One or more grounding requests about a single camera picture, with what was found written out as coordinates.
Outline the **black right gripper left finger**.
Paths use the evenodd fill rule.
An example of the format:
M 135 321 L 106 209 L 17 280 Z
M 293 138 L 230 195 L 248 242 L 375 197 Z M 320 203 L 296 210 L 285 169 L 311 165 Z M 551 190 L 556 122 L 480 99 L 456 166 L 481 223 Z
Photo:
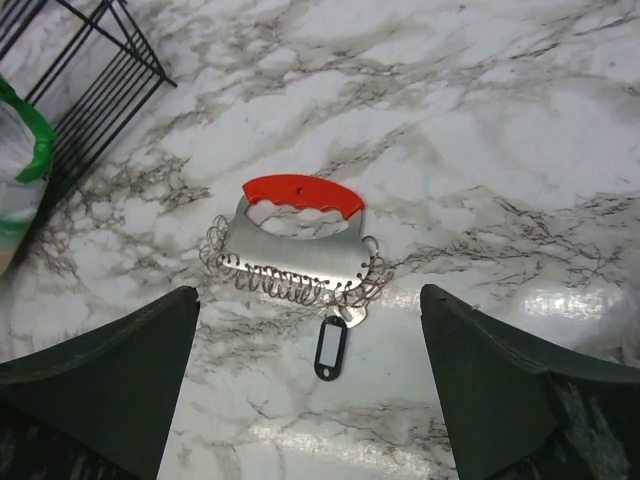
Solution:
M 196 289 L 181 286 L 2 363 L 2 478 L 156 478 L 199 312 Z

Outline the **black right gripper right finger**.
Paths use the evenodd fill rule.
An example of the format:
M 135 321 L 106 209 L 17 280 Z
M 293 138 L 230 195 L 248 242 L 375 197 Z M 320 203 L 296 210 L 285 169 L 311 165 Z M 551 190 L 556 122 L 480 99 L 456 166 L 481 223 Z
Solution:
M 638 478 L 638 369 L 560 347 L 433 284 L 420 307 L 460 478 Z

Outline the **red handled metal key holder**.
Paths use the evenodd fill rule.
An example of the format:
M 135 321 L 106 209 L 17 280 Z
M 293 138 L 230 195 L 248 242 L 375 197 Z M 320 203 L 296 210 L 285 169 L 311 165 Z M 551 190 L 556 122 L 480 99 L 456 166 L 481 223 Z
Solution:
M 363 308 L 393 273 L 373 236 L 363 236 L 365 203 L 351 189 L 303 174 L 272 174 L 247 181 L 233 218 L 217 216 L 199 257 L 236 289 L 302 306 Z M 335 212 L 346 226 L 321 237 L 281 234 L 254 223 L 249 210 L 267 201 L 299 211 Z

